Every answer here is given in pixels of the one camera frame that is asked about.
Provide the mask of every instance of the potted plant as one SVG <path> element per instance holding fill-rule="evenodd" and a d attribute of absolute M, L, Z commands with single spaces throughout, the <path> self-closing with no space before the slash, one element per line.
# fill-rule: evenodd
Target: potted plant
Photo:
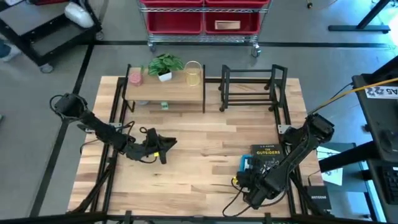
<path fill-rule="evenodd" d="M 171 54 L 161 54 L 154 58 L 148 66 L 149 75 L 157 75 L 161 82 L 172 79 L 172 71 L 182 70 L 181 59 Z"/>

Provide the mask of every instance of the green leaves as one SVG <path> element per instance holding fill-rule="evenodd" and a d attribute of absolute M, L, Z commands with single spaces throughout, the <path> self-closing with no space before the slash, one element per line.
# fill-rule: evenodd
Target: green leaves
<path fill-rule="evenodd" d="M 152 59 L 148 66 L 149 75 L 158 75 L 165 73 L 168 70 L 177 71 L 183 69 L 183 63 L 181 59 L 170 54 L 161 54 L 156 58 Z"/>

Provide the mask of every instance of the metal wire cart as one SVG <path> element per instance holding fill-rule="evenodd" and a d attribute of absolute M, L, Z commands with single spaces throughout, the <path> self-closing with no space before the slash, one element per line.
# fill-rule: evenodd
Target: metal wire cart
<path fill-rule="evenodd" d="M 252 43 L 251 54 L 258 57 L 261 53 L 258 39 L 272 0 L 255 3 L 206 0 L 199 4 L 189 3 L 196 7 L 182 7 L 188 5 L 185 1 L 171 4 L 136 1 L 142 22 L 147 28 L 151 52 L 156 51 L 157 42 Z M 236 30 L 217 30 L 214 28 L 215 21 L 238 21 L 241 27 Z"/>

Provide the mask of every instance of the wooden tabletop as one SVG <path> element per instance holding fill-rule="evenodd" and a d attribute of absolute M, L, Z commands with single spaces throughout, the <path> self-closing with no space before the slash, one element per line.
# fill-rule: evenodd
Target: wooden tabletop
<path fill-rule="evenodd" d="M 129 74 L 140 72 L 140 68 L 130 68 Z M 200 74 L 200 83 L 196 86 L 187 85 L 187 74 L 182 71 L 173 71 L 171 80 L 161 82 L 157 76 L 147 74 L 148 69 L 142 74 L 143 84 L 134 86 L 127 83 L 126 100 L 156 100 L 156 101 L 202 101 L 203 79 Z"/>
<path fill-rule="evenodd" d="M 101 79 L 93 112 L 103 121 L 109 119 L 117 79 Z M 126 210 L 131 210 L 135 215 L 222 217 L 222 209 L 237 193 L 230 180 L 236 175 L 241 156 L 250 153 L 252 144 L 277 144 L 278 137 L 274 114 L 268 112 L 267 106 L 231 106 L 220 113 L 217 87 L 216 83 L 206 84 L 205 114 L 201 112 L 200 103 L 170 103 L 166 111 L 161 110 L 158 103 L 136 105 L 134 113 L 127 112 L 125 123 L 136 121 L 131 135 L 138 142 L 145 138 L 139 132 L 139 128 L 145 126 L 156 128 L 163 136 L 176 137 L 178 143 L 167 153 L 166 165 L 160 161 L 143 164 L 125 156 L 118 157 L 109 214 L 124 215 Z M 261 84 L 231 84 L 231 92 L 264 91 L 263 87 Z M 292 123 L 300 127 L 306 112 L 298 79 L 287 80 L 286 97 Z M 94 138 L 89 134 L 86 141 Z M 84 147 L 70 210 L 94 186 L 102 148 L 99 141 Z M 308 175 L 319 170 L 315 151 L 301 163 L 300 169 L 305 181 Z M 320 173 L 311 176 L 311 183 L 323 184 Z M 300 212 L 296 189 L 294 195 L 295 207 Z M 103 197 L 100 197 L 100 207 L 102 202 Z M 247 204 L 239 196 L 226 213 L 232 215 L 245 207 Z M 270 212 L 273 217 L 289 217 L 287 197 L 271 207 L 249 209 L 241 216 L 263 217 L 264 212 Z"/>

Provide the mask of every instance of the sticker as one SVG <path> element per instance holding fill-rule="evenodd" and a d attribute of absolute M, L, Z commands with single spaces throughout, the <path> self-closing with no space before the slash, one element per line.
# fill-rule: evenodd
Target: sticker
<path fill-rule="evenodd" d="M 398 87 L 375 86 L 365 89 L 366 96 L 374 99 L 398 99 Z"/>

